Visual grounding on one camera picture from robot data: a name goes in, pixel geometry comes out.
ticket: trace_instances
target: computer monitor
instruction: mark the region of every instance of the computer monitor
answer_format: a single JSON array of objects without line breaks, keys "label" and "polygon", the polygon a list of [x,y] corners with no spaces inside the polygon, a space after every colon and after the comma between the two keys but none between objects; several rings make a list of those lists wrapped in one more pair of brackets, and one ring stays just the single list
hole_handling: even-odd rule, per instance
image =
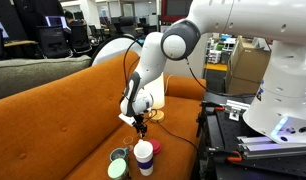
[{"label": "computer monitor", "polygon": [[68,28],[64,16],[45,16],[48,26],[62,26],[63,29]]},{"label": "computer monitor", "polygon": [[1,23],[1,21],[0,21],[0,29],[3,30],[3,32],[2,32],[3,38],[4,38],[4,39],[9,38],[9,35],[8,35],[7,32],[5,31],[5,29],[4,29],[4,27],[3,27],[2,23]]}]

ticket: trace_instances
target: gray couch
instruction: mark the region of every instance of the gray couch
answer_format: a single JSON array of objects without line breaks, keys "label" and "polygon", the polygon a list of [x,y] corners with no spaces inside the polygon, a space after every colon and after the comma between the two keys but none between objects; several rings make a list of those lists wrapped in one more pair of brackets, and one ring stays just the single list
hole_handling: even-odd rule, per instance
[{"label": "gray couch", "polygon": [[0,61],[0,99],[89,67],[91,58],[13,59]]}]

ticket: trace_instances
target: orange couch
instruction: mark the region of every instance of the orange couch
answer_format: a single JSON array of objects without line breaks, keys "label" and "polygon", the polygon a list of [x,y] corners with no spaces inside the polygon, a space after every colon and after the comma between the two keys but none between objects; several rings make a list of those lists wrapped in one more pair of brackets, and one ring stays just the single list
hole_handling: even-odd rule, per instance
[{"label": "orange couch", "polygon": [[[125,147],[123,138],[139,139],[119,120],[125,88],[123,57],[84,69],[54,82],[0,100],[0,179],[109,179],[109,155]],[[138,58],[129,52],[127,69]],[[170,132],[199,145],[195,137],[203,89],[192,78],[169,79],[161,123]],[[145,179],[189,179],[196,151],[148,122],[145,140],[162,145],[154,171]],[[133,179],[144,179],[133,151]]]}]

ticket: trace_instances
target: blue light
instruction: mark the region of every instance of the blue light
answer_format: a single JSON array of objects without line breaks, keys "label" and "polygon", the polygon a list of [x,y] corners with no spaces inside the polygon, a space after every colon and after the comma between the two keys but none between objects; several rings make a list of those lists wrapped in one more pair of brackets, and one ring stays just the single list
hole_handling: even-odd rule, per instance
[{"label": "blue light", "polygon": [[272,136],[276,136],[277,135],[277,133],[280,131],[280,129],[286,123],[287,119],[288,119],[287,117],[284,117],[284,118],[281,119],[281,121],[276,125],[276,127],[272,131],[272,133],[271,133]]}]

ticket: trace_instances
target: cup lid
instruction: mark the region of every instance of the cup lid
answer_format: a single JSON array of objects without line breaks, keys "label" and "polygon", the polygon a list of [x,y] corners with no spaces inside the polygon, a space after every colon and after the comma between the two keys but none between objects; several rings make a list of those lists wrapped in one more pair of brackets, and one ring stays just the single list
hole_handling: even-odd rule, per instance
[{"label": "cup lid", "polygon": [[126,162],[124,161],[124,159],[118,158],[111,162],[107,170],[107,173],[110,178],[117,179],[117,178],[120,178],[124,174],[126,169],[127,169],[127,166],[126,166]]},{"label": "cup lid", "polygon": [[153,154],[156,155],[161,151],[161,143],[158,140],[152,139],[149,142],[153,146]]}]

